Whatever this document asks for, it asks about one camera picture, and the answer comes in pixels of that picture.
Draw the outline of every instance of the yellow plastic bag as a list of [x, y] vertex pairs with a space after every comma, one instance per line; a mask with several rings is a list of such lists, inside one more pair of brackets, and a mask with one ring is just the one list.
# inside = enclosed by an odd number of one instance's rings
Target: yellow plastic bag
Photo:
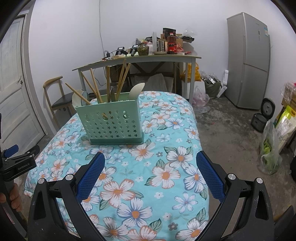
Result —
[[[198, 67], [198, 64], [195, 63], [195, 81], [201, 81], [201, 78], [200, 78], [200, 73], [199, 73], [199, 67]], [[183, 74], [180, 74], [180, 78], [181, 80], [185, 80], [185, 71]], [[191, 64], [188, 63], [188, 78], [187, 78], [187, 81], [190, 82], [191, 81]]]

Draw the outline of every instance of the glass jar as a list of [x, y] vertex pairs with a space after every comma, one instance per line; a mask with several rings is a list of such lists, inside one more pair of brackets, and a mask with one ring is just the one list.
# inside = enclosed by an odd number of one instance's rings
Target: glass jar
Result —
[[139, 56], [149, 55], [149, 46], [147, 44], [139, 44], [137, 47], [137, 51], [139, 53]]

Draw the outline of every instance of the black rice cooker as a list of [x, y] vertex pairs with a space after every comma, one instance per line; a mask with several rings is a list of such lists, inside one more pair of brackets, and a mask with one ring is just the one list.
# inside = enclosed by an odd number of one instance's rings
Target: black rice cooker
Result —
[[272, 100], [264, 98], [261, 104], [261, 113], [256, 113], [253, 115], [251, 126], [259, 132], [263, 132], [264, 127], [269, 119], [274, 115], [275, 104]]

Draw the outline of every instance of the plastic bottle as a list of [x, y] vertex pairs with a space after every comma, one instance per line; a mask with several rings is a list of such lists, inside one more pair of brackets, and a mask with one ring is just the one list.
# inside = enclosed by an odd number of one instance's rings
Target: plastic bottle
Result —
[[170, 35], [168, 36], [168, 53], [177, 53], [177, 39], [173, 33], [170, 33]]

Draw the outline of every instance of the green plastic utensil holder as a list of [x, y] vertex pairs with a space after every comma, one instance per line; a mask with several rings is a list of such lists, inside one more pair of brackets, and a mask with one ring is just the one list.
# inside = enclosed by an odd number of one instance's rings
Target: green plastic utensil holder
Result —
[[[128, 100], [128, 95], [121, 93], [117, 102], [76, 107], [92, 145], [144, 143], [138, 98]], [[107, 95], [102, 99], [107, 102]]]

